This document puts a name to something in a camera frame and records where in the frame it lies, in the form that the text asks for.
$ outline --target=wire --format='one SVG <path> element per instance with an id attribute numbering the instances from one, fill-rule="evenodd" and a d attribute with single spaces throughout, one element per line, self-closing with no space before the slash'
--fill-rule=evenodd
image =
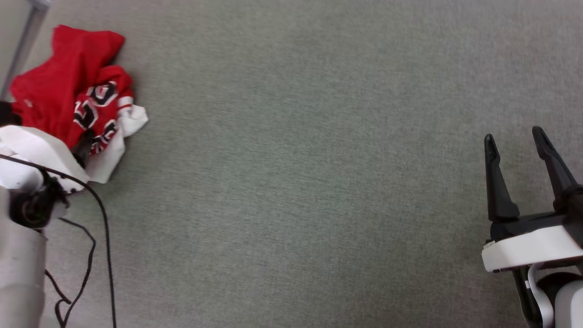
<path id="1" fill-rule="evenodd" d="M 0 158 L 1 159 L 6 159 L 9 160 L 11 162 L 15 162 L 15 163 L 19 163 L 22 165 L 26 165 L 26 166 L 30 166 L 32 168 L 36 168 L 38 170 L 44 170 L 46 172 L 49 173 L 53 173 L 55 175 L 60 176 L 63 179 L 69 179 L 73 182 L 76 182 L 78 184 L 80 184 L 81 186 L 83 186 L 85 189 L 87 189 L 87 191 L 89 191 L 89 193 L 95 198 L 95 200 L 97 201 L 97 203 L 99 204 L 99 208 L 101 209 L 101 214 L 103 216 L 103 224 L 105 226 L 105 233 L 106 233 L 106 251 L 107 251 L 107 271 L 109 274 L 109 285 L 110 285 L 110 297 L 111 297 L 111 321 L 113 323 L 113 328 L 117 328 L 117 319 L 115 317 L 115 296 L 114 296 L 114 286 L 113 286 L 113 271 L 111 269 L 111 249 L 110 249 L 110 236 L 109 236 L 109 224 L 108 224 L 108 220 L 107 220 L 107 213 L 106 213 L 106 209 L 105 206 L 103 205 L 103 202 L 101 201 L 101 198 L 99 198 L 99 195 L 91 188 L 89 187 L 89 185 L 77 178 L 75 178 L 74 176 L 70 176 L 66 173 L 63 173 L 61 171 L 55 170 L 55 169 L 51 169 L 51 168 L 47 168 L 43 165 L 38 165 L 35 163 L 31 163 L 31 162 L 27 162 L 25 160 L 21 160 L 18 158 L 13 158 L 4 154 L 0 154 Z M 85 230 L 87 232 L 87 234 L 89 234 L 89 231 L 87 231 L 85 229 L 85 227 L 82 227 L 80 225 L 77 225 L 78 227 L 82 228 L 83 230 Z M 86 273 L 86 278 L 89 277 L 89 271 L 90 268 L 88 269 L 88 272 Z M 86 280 L 83 280 L 83 285 L 82 288 L 85 288 L 85 284 L 86 284 Z M 73 302 L 73 304 L 77 301 L 77 299 L 80 297 L 80 294 L 78 294 L 78 297 L 75 299 L 75 301 Z M 61 302 L 65 302 L 64 299 L 61 299 L 60 301 L 57 302 L 57 304 L 55 305 L 55 310 L 58 308 L 59 304 Z M 65 320 L 66 321 L 68 319 L 69 313 L 71 311 L 71 309 L 73 308 L 73 306 L 71 305 L 71 307 L 69 308 L 69 310 L 67 311 L 67 314 L 65 315 Z"/>
<path id="2" fill-rule="evenodd" d="M 71 300 L 68 299 L 67 296 L 65 296 L 65 294 L 63 294 L 63 292 L 59 289 L 59 285 L 57 285 L 55 278 L 52 277 L 51 273 L 48 272 L 47 269 L 44 269 L 44 275 L 46 275 L 47 278 L 52 282 L 52 286 L 55 288 L 55 290 L 57 291 L 57 294 L 59 294 L 59 296 L 63 299 L 63 301 L 67 304 L 71 304 Z"/>
<path id="3" fill-rule="evenodd" d="M 84 226 L 77 224 L 73 221 L 67 220 L 65 218 L 59 218 L 59 219 L 70 224 L 70 225 L 76 226 L 77 228 L 83 229 L 83 231 L 85 231 L 87 236 L 89 236 L 89 238 L 91 238 L 91 241 L 93 242 L 93 245 L 91 246 L 91 250 L 89 251 L 89 257 L 87 259 L 87 271 L 85 272 L 85 277 L 83 278 L 83 282 L 81 283 L 81 288 L 79 289 L 79 293 L 77 294 L 77 297 L 75 297 L 75 299 L 71 303 L 71 306 L 67 310 L 67 313 L 65 314 L 65 320 L 62 321 L 62 328 L 65 328 L 67 326 L 67 321 L 69 321 L 69 315 L 71 314 L 71 311 L 73 310 L 73 306 L 75 306 L 75 304 L 77 303 L 79 298 L 81 298 L 81 295 L 83 294 L 83 291 L 85 290 L 85 286 L 87 285 L 87 280 L 89 280 L 89 274 L 91 274 L 91 266 L 93 264 L 93 253 L 95 252 L 95 246 L 97 245 L 97 243 L 95 241 L 95 238 L 91 235 L 91 233 L 89 233 L 87 228 L 85 228 Z M 58 305 L 61 303 L 61 301 L 66 302 L 66 300 L 64 300 L 64 299 L 59 300 L 55 306 L 55 311 L 57 311 L 59 309 Z M 60 319 L 59 318 L 61 316 L 60 311 L 57 312 L 57 316 L 58 316 L 57 318 Z"/>

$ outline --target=gray carpet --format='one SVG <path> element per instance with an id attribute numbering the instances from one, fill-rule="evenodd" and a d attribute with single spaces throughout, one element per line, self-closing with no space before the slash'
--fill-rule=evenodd
<path id="1" fill-rule="evenodd" d="M 552 208 L 531 127 L 583 180 L 583 4 L 572 0 L 57 0 L 59 23 L 127 38 L 150 123 L 110 213 L 119 327 L 523 326 L 488 274 L 483 138 L 522 213 Z M 110 325 L 103 225 L 72 315 Z M 89 241 L 55 222 L 72 295 Z M 47 310 L 57 296 L 47 284 Z"/>

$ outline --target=white cloth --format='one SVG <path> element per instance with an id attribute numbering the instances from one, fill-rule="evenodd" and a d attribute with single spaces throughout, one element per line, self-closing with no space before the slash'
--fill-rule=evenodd
<path id="1" fill-rule="evenodd" d="M 117 111 L 118 131 L 104 151 L 89 157 L 85 171 L 90 181 L 106 183 L 125 152 L 124 138 L 136 133 L 148 121 L 146 109 L 131 105 Z"/>

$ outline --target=red cloth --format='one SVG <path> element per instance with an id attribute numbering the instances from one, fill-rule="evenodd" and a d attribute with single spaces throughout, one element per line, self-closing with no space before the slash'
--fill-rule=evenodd
<path id="1" fill-rule="evenodd" d="M 59 25 L 52 37 L 52 57 L 17 76 L 10 91 L 22 125 L 43 130 L 71 148 L 87 130 L 95 132 L 92 153 L 99 152 L 117 130 L 120 105 L 133 93 L 132 79 L 119 66 L 106 66 L 124 37 L 111 31 L 89 32 Z"/>

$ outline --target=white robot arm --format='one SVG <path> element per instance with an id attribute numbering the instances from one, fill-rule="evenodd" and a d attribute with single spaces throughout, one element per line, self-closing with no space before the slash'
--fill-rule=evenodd
<path id="1" fill-rule="evenodd" d="M 490 239 L 482 251 L 487 271 L 512 271 L 522 312 L 530 327 L 583 326 L 583 277 L 558 272 L 536 280 L 537 270 L 583 263 L 583 186 L 545 132 L 533 127 L 536 149 L 546 163 L 554 212 L 520 217 L 500 171 L 494 138 L 484 139 Z"/>
<path id="2" fill-rule="evenodd" d="M 60 185 L 46 186 L 33 192 L 0 186 L 0 327 L 38 327 L 43 313 L 47 240 L 40 229 L 64 205 Z"/>
<path id="3" fill-rule="evenodd" d="M 39 326 L 44 308 L 47 244 L 43 228 L 65 215 L 66 195 L 81 189 L 96 198 L 103 214 L 116 327 L 107 214 L 99 196 L 86 184 L 89 177 L 62 141 L 40 130 L 9 125 L 0 128 L 0 140 L 0 327 Z M 62 220 L 90 236 L 84 227 Z M 58 315 L 61 327 L 66 326 L 70 311 L 71 308 L 64 320 Z"/>

